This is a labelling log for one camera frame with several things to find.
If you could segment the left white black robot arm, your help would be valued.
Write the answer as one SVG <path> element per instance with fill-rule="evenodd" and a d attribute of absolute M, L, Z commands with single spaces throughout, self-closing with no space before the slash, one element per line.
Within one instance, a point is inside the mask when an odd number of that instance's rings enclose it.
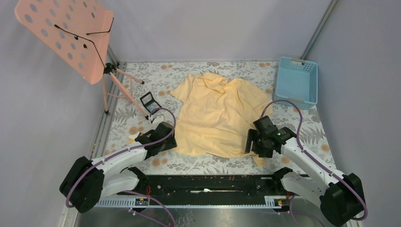
<path fill-rule="evenodd" d="M 121 152 L 89 160 L 78 158 L 62 181 L 59 191 L 66 197 L 68 207 L 79 213 L 92 209 L 100 199 L 123 191 L 142 194 L 147 177 L 136 167 L 158 153 L 175 148 L 174 127 L 161 122 L 135 138 L 131 147 Z"/>

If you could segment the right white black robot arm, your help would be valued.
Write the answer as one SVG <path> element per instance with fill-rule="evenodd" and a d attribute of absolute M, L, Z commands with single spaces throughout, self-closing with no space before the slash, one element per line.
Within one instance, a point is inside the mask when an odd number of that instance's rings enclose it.
<path fill-rule="evenodd" d="M 283 195 L 292 192 L 320 208 L 324 217 L 340 227 L 359 213 L 367 214 L 363 186 L 360 178 L 325 163 L 301 142 L 299 135 L 287 127 L 279 129 L 268 116 L 254 121 L 248 131 L 245 153 L 259 157 L 282 154 L 298 165 L 306 174 L 303 177 L 288 167 L 273 173 L 271 188 Z"/>

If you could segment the yellow shirt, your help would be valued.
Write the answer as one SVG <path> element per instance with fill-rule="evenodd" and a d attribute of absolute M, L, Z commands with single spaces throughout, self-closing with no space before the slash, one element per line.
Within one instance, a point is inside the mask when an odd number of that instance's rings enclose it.
<path fill-rule="evenodd" d="M 170 94 L 183 104 L 173 149 L 183 155 L 244 157 L 253 122 L 262 113 L 273 113 L 272 107 L 267 107 L 272 99 L 253 83 L 240 78 L 227 81 L 209 72 L 188 75 Z"/>

